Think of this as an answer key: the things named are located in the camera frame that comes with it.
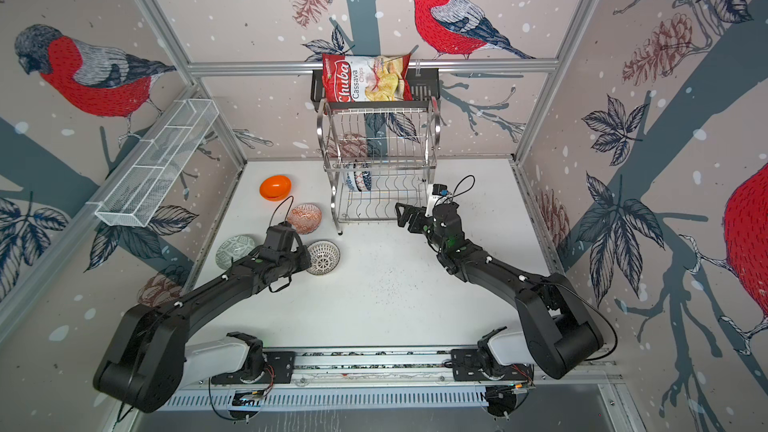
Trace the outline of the red patterned ceramic bowl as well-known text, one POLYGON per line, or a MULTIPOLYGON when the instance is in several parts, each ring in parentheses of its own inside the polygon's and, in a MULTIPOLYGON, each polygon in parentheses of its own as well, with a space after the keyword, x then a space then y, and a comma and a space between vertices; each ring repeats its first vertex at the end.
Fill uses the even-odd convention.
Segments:
POLYGON ((302 203, 293 207, 287 216, 287 222, 300 235, 316 231, 323 218, 322 210, 315 204, 302 203))

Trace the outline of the white brown patterned bowl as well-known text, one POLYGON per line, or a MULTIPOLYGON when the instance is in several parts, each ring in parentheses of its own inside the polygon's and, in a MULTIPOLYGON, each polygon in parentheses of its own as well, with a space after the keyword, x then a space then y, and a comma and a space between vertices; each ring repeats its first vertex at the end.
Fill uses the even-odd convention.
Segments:
POLYGON ((328 240, 318 240, 308 247, 310 267, 307 272, 314 276, 322 276, 332 272, 339 264, 341 252, 339 247, 328 240))

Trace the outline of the blue geometric upturned bowl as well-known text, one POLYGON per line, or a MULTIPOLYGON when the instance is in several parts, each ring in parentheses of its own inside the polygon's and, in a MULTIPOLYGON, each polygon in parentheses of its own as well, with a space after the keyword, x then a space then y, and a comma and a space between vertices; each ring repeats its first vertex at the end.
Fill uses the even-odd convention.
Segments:
POLYGON ((370 192, 372 190, 372 175, 370 171, 357 171, 355 173, 355 183, 360 192, 370 192))

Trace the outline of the stainless steel dish rack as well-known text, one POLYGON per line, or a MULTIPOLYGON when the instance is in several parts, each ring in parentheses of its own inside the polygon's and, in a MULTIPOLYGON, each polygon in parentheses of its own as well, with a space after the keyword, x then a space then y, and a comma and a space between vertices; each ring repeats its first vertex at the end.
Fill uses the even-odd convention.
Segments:
POLYGON ((397 202, 427 205, 440 147, 437 99, 384 102, 342 110, 320 105, 316 133, 331 187, 330 212, 338 234, 354 223, 395 221, 397 202), (370 192, 351 192, 348 170, 369 170, 370 192))

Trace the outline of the blue floral ceramic bowl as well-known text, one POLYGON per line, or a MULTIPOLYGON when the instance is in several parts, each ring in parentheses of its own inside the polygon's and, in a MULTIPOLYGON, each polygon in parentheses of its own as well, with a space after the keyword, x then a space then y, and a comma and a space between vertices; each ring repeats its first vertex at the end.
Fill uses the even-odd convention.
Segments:
POLYGON ((351 192, 360 191, 357 183, 357 173, 354 170, 348 170, 345 172, 345 183, 351 192))

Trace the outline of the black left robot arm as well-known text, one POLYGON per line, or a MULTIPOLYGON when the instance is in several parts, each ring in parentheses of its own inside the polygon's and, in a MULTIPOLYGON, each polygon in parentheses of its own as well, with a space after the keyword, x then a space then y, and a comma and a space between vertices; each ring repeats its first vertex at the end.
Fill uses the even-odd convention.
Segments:
POLYGON ((142 412, 163 406, 181 386, 185 346, 230 307, 308 269, 307 247, 287 222, 223 274, 157 307, 138 304, 123 317, 93 377, 93 387, 142 412))

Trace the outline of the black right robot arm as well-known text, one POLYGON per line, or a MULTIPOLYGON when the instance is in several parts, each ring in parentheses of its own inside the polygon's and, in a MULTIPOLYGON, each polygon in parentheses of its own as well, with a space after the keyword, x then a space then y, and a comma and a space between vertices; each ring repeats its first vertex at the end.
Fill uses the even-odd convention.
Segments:
POLYGON ((564 275, 533 274, 494 258, 466 238, 456 203, 441 203, 431 214, 404 203, 395 210, 398 225, 423 235, 446 272, 516 309, 528 352, 550 377, 562 378, 603 347, 588 304, 564 275))

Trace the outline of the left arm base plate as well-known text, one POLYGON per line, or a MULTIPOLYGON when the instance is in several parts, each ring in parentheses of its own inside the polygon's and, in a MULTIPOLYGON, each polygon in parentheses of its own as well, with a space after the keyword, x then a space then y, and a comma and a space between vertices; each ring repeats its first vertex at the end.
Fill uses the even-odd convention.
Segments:
POLYGON ((266 351, 260 359, 247 359, 235 372, 214 376, 213 385, 257 386, 289 384, 292 379, 296 353, 294 351, 266 351))

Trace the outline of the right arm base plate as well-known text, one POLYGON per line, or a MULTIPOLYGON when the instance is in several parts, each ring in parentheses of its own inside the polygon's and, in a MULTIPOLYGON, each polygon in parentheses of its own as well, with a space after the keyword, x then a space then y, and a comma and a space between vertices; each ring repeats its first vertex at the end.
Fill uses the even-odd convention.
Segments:
POLYGON ((517 381, 530 382, 535 367, 533 364, 516 363, 501 365, 477 348, 459 348, 450 351, 446 364, 451 368, 455 382, 517 381))

